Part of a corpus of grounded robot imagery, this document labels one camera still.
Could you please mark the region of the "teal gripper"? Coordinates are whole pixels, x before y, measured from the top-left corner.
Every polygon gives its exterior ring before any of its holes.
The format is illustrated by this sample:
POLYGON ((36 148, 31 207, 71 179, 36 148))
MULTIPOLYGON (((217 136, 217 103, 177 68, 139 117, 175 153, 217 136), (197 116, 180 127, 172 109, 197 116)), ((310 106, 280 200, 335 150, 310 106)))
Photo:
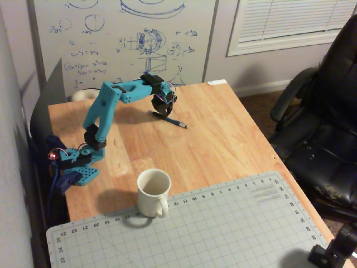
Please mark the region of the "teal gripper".
POLYGON ((172 90, 171 84, 160 82, 152 87, 153 98, 151 103, 156 112, 169 116, 173 110, 173 104, 177 100, 176 92, 172 90))

